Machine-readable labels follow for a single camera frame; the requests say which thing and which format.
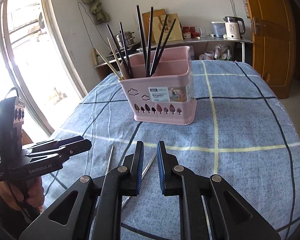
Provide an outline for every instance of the wooden cutting board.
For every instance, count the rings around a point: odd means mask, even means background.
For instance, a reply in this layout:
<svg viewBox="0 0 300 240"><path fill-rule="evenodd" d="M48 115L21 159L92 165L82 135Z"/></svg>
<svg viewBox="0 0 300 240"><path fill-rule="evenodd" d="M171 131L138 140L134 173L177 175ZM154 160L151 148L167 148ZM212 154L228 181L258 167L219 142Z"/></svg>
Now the wooden cutting board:
<svg viewBox="0 0 300 240"><path fill-rule="evenodd" d="M165 15L165 14L166 14L166 12L164 9L153 11L153 17L158 17L158 16ZM148 36L149 36L150 12L143 13L142 20L143 20L143 29L145 31L144 35L145 35L146 43L147 43ZM155 42L153 33L152 33L152 37L151 37L151 42Z"/></svg>

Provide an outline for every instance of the white wall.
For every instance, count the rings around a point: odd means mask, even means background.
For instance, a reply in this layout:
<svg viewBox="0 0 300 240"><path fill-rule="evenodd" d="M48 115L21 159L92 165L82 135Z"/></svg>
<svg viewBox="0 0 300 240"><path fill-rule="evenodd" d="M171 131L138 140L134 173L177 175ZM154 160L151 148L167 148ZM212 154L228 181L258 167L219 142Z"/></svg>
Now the white wall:
<svg viewBox="0 0 300 240"><path fill-rule="evenodd" d="M119 33L121 21L126 31L136 32L139 41L138 18L136 5L140 6L141 13L154 9L164 8L167 13L177 13L183 26L206 27L207 33L212 33L211 21L223 21L225 16L233 16L229 0L101 0L102 7L110 14L109 25L114 33ZM245 21L245 38L251 39L251 23L247 19L242 0L233 0L234 10L238 17Z"/></svg>
<svg viewBox="0 0 300 240"><path fill-rule="evenodd" d="M91 54L93 47L85 30L77 0L51 0L51 3L66 49L83 85L89 92L100 82L100 78L97 70L93 68ZM82 15L89 28L91 39L94 41L93 45L97 46L96 29L88 16L84 14L83 11Z"/></svg>
<svg viewBox="0 0 300 240"><path fill-rule="evenodd" d="M97 71L93 68L91 43L82 22L77 0L51 0L56 21L60 29L64 44L87 91L94 88L99 82ZM110 14L109 22L114 34L119 33L121 21L126 31L134 31L135 41L139 41L136 5L140 5L141 13L164 8L167 13L177 13L183 26L206 27L211 33L211 21L222 21L225 16L233 16L229 0L101 0L102 6ZM247 19L242 0L233 0L234 10L238 17L245 20L246 34L251 39L250 20ZM92 44L104 54L110 52L104 41L81 7L83 19L91 37ZM106 24L97 25L101 35L106 40L110 37Z"/></svg>

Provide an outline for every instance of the cooking pot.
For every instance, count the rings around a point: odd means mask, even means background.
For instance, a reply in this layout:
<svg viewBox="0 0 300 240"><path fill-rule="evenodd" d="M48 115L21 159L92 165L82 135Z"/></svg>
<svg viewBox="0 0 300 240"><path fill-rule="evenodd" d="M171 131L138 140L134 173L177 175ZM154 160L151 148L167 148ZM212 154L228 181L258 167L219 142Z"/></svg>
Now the cooking pot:
<svg viewBox="0 0 300 240"><path fill-rule="evenodd" d="M125 40L127 46L134 44L133 33L134 33L134 32L124 32L124 33L123 33L124 40ZM120 48L123 48L121 32L120 32L119 34L117 34L117 35L115 36L115 38L116 38L117 43L119 44Z"/></svg>

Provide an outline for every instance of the blue checkered tablecloth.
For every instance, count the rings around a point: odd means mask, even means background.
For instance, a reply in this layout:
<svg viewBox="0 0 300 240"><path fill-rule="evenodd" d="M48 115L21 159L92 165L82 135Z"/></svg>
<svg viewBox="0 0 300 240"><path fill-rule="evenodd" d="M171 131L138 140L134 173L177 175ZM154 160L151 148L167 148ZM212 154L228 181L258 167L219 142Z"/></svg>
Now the blue checkered tablecloth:
<svg viewBox="0 0 300 240"><path fill-rule="evenodd" d="M52 135L83 135L92 148L43 176L44 208L80 176L104 175L112 145L114 168L142 140L146 167L163 140L180 165L223 176L286 239L300 223L300 141L289 115L248 64L193 61L192 73L197 108L187 126L135 121L113 74L96 86ZM121 239L180 239L178 205L161 194L155 159L122 210Z"/></svg>

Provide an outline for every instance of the white kettle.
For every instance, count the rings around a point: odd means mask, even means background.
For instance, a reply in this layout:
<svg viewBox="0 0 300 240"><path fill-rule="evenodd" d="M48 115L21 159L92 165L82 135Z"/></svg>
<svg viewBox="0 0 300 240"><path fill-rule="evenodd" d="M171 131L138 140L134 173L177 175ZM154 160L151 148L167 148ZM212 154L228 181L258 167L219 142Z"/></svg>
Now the white kettle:
<svg viewBox="0 0 300 240"><path fill-rule="evenodd" d="M239 17L224 17L227 38L229 40L241 40L241 35L246 32L244 21ZM242 23L243 31L240 32L238 21Z"/></svg>

